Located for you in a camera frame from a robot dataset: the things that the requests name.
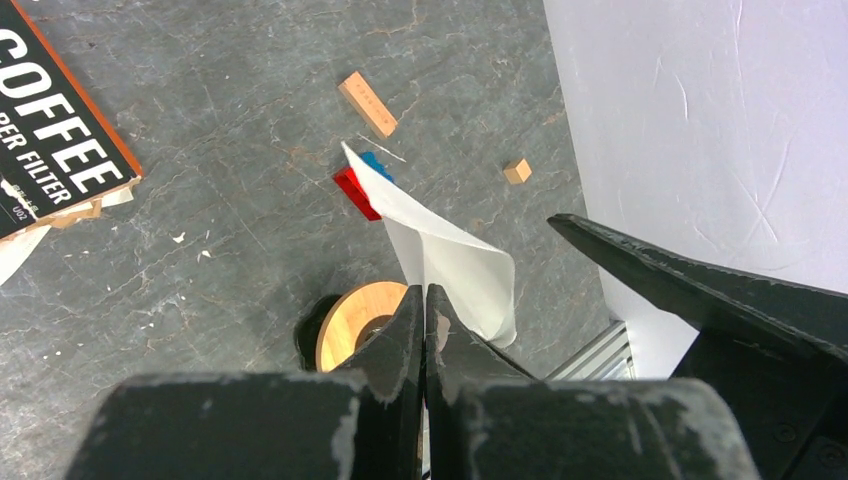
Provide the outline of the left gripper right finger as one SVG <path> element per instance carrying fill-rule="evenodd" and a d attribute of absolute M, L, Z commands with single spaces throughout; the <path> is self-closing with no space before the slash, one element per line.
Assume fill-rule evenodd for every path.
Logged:
<path fill-rule="evenodd" d="M 542 381 L 425 300 L 426 403 L 438 479 L 755 479 L 729 407 L 706 383 Z"/>

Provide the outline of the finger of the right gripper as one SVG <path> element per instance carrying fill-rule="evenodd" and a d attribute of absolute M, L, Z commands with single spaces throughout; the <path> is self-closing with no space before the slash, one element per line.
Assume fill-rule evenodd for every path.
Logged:
<path fill-rule="evenodd" d="M 575 214 L 547 222 L 619 282 L 698 330 L 847 362 L 843 293 L 703 263 Z"/>

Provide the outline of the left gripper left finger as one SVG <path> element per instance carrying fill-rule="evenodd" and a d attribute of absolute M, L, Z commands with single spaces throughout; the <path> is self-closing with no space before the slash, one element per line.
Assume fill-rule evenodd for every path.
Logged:
<path fill-rule="evenodd" d="M 423 292 L 328 372 L 174 373 L 119 384 L 70 479 L 418 479 Z"/>

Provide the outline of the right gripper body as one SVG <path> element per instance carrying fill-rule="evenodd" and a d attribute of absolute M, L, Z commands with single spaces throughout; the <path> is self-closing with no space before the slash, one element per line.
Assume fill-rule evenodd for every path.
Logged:
<path fill-rule="evenodd" d="M 764 479 L 847 476 L 847 367 L 701 332 L 673 372 L 730 407 Z"/>

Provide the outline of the wooden ring holder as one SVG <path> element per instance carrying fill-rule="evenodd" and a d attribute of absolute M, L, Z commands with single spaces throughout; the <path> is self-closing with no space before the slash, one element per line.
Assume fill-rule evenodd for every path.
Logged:
<path fill-rule="evenodd" d="M 393 317 L 408 287 L 394 281 L 358 286 L 324 315 L 316 341 L 316 369 L 328 372 L 351 357 Z"/>

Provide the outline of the white paper filter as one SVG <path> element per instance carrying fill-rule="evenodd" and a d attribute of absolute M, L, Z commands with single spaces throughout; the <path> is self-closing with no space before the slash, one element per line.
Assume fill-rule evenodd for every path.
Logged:
<path fill-rule="evenodd" d="M 517 338 L 513 257 L 426 208 L 346 143 L 341 149 L 382 217 L 407 283 L 442 287 L 466 327 L 497 347 L 511 345 Z"/>

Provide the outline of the coffee filter box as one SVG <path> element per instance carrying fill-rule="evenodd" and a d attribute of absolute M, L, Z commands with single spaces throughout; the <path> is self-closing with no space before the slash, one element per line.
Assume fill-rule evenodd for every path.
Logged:
<path fill-rule="evenodd" d="M 15 1 L 1 4 L 1 237 L 136 184 L 142 169 Z"/>

